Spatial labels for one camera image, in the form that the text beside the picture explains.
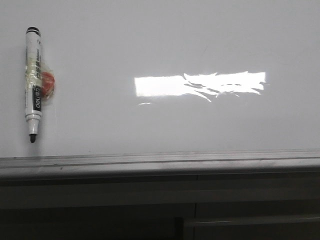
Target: whiteboard marker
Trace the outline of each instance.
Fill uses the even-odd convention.
[[[30,142],[36,141],[41,120],[41,35],[36,27],[25,34],[25,120],[29,124]]]

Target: black marker cap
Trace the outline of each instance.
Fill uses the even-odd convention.
[[[34,26],[28,27],[28,29],[26,30],[26,34],[30,32],[36,33],[37,35],[41,36],[40,30]]]
[[[30,135],[30,142],[33,144],[36,141],[37,134],[29,134]]]

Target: metal ledge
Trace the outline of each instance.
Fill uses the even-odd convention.
[[[320,170],[320,150],[0,158],[0,179],[72,179]]]

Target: whiteboard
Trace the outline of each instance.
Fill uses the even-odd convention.
[[[315,149],[320,2],[5,0],[0,157]],[[56,91],[36,143],[25,32]]]

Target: white surface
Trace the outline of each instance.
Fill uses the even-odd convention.
[[[0,157],[319,148],[317,0],[0,6]],[[57,81],[34,144],[24,118],[32,26]],[[137,78],[246,71],[265,73],[260,94],[216,97],[203,85],[205,97],[193,86],[189,94],[136,95]]]

